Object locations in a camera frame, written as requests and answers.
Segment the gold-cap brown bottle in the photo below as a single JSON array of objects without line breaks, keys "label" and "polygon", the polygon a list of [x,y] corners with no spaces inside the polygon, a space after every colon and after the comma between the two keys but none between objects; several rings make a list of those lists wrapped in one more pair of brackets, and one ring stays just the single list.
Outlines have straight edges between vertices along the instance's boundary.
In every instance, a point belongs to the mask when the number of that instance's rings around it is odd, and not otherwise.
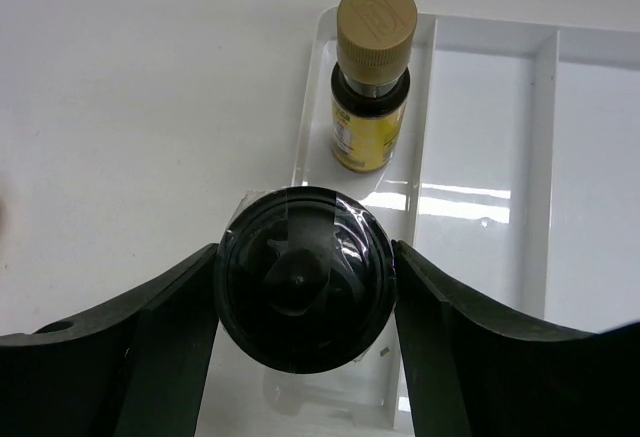
[{"label": "gold-cap brown bottle", "polygon": [[346,168],[377,171],[398,142],[411,86],[414,0],[341,0],[331,73],[332,150]]}]

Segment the white divided tray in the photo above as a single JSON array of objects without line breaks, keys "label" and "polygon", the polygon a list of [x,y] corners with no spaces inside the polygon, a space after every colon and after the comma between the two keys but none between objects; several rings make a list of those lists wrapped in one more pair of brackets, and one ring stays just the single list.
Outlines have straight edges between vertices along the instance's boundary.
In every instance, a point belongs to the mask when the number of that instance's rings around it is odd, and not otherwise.
[{"label": "white divided tray", "polygon": [[[399,144],[360,175],[329,144],[335,17],[320,18],[283,136],[266,106],[218,129],[224,211],[260,190],[328,187],[512,309],[589,333],[639,327],[638,35],[421,15]],[[264,367],[220,331],[197,432],[418,436],[395,314],[362,355],[307,376]]]}]

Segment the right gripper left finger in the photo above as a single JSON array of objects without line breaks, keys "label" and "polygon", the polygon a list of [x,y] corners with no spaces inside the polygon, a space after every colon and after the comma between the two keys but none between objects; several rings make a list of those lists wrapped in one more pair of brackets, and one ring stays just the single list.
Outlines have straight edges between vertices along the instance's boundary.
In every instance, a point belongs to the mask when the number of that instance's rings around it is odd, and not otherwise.
[{"label": "right gripper left finger", "polygon": [[218,325],[216,250],[34,333],[2,336],[2,435],[194,435]]}]

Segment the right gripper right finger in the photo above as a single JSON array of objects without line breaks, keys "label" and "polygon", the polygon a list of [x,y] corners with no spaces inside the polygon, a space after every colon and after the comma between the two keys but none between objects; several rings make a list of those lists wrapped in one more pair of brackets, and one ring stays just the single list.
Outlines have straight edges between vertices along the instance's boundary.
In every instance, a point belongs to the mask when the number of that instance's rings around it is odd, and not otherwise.
[{"label": "right gripper right finger", "polygon": [[394,245],[418,436],[635,436],[639,327],[589,333],[512,309]]}]

